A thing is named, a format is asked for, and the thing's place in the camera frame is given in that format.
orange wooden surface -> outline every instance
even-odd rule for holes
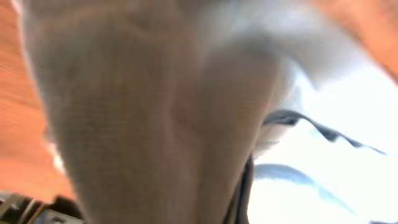
[[[398,13],[388,12],[393,6],[387,10],[387,1],[394,2],[318,0],[317,4],[356,33],[398,80]],[[58,193],[72,195],[67,179],[53,168],[40,143],[45,118],[22,63],[16,17],[10,2],[0,0],[0,189],[44,200]]]

clothing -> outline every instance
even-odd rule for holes
[[[25,0],[21,27],[90,223],[247,223],[244,168],[279,110],[396,146],[393,82],[302,1]]]

wooden floor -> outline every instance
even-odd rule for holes
[[[331,17],[357,35],[398,80],[398,12],[396,0],[319,0]],[[17,15],[0,0],[0,189],[50,200],[72,195],[68,180],[52,167],[43,149],[45,118],[22,63]]]

